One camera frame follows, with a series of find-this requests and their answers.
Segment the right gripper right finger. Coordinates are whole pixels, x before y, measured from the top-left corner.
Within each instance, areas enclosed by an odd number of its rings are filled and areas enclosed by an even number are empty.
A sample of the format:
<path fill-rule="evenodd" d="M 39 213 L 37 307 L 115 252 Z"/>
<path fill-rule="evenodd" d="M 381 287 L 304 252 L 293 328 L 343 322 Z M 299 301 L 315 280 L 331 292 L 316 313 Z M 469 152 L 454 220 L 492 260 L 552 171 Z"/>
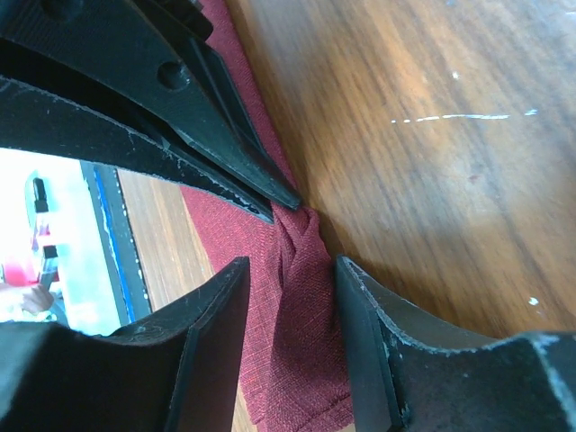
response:
<path fill-rule="evenodd" d="M 359 431 L 572 431 L 575 336 L 493 339 L 459 328 L 336 262 Z"/>

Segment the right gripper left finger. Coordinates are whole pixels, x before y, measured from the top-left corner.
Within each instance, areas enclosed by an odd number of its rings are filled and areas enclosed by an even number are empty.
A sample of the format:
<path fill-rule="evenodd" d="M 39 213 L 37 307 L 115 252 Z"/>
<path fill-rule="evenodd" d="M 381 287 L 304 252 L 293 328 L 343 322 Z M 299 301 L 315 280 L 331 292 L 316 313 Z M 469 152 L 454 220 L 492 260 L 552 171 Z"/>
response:
<path fill-rule="evenodd" d="M 243 256 L 108 336 L 4 323 L 2 430 L 231 430 L 249 292 Z"/>

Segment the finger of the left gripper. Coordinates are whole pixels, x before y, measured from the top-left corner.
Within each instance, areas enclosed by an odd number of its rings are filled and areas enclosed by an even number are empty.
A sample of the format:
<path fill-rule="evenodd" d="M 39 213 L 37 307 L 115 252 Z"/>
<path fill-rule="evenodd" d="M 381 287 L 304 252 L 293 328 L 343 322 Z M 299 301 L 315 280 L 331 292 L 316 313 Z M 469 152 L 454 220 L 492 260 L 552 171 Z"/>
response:
<path fill-rule="evenodd" d="M 301 198 L 267 154 L 195 1 L 4 1 L 1 77 L 202 156 L 266 198 Z"/>
<path fill-rule="evenodd" d="M 7 76 L 1 77 L 1 146 L 118 167 L 190 186 L 261 221 L 274 222 L 266 198 L 202 156 L 163 148 L 99 112 Z"/>

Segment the dark red cloth napkin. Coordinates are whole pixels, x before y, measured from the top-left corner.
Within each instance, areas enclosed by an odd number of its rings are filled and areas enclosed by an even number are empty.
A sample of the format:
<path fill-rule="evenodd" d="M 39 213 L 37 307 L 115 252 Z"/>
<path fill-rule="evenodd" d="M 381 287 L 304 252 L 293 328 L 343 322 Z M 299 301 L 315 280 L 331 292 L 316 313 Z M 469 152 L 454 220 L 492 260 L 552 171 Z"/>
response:
<path fill-rule="evenodd" d="M 193 188 L 184 202 L 212 267 L 250 261 L 239 382 L 260 431 L 339 431 L 353 420 L 333 262 L 318 214 L 273 206 L 259 218 Z"/>

